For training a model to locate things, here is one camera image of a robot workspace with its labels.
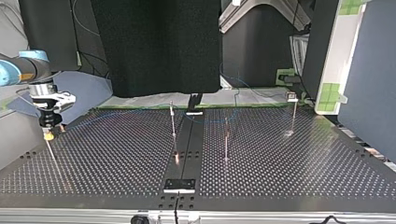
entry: black bracket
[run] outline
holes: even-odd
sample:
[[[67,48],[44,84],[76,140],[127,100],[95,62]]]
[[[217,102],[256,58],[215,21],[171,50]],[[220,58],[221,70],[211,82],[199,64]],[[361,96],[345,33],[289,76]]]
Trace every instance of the black bracket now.
[[[195,179],[167,179],[164,193],[195,193]]]
[[[189,107],[187,108],[187,115],[202,115],[202,110],[195,108],[202,101],[203,93],[195,93],[190,95]]]

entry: black breadboard table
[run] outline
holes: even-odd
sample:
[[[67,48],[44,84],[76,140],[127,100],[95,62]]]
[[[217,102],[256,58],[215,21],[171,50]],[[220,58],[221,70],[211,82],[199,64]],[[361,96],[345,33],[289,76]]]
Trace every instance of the black breadboard table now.
[[[0,172],[0,207],[396,213],[396,174],[291,107],[96,110]],[[163,192],[193,179],[191,194]]]

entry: black panel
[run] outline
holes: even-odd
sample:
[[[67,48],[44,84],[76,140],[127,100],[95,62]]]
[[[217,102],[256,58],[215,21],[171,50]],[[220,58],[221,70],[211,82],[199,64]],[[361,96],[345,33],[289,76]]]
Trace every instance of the black panel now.
[[[219,89],[219,1],[92,0],[114,94]]]
[[[339,0],[318,0],[306,51],[303,82],[309,95],[318,95]]]
[[[395,62],[396,1],[373,1],[361,21],[358,42],[339,120],[349,130],[396,161]]]
[[[275,8],[254,7],[223,36],[224,75],[239,76],[251,87],[275,86],[276,70],[293,67],[293,30]],[[235,87],[246,87],[234,79],[227,81]]]
[[[30,49],[47,52],[53,72],[77,70],[76,33],[69,0],[20,0]]]

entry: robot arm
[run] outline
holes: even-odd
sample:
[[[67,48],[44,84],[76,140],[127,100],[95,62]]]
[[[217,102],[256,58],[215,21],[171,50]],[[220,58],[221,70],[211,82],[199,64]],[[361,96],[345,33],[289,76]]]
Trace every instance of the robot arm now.
[[[0,87],[29,84],[33,104],[40,111],[38,119],[44,139],[52,140],[52,129],[62,122],[59,114],[71,107],[76,96],[58,92],[53,83],[50,62],[42,50],[21,51],[15,58],[0,54]]]

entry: black cloth curtain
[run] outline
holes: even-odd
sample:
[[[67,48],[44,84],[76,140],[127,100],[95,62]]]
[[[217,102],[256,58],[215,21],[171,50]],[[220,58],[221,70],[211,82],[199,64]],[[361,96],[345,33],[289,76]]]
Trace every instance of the black cloth curtain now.
[[[119,97],[219,89],[216,0],[92,0]]]

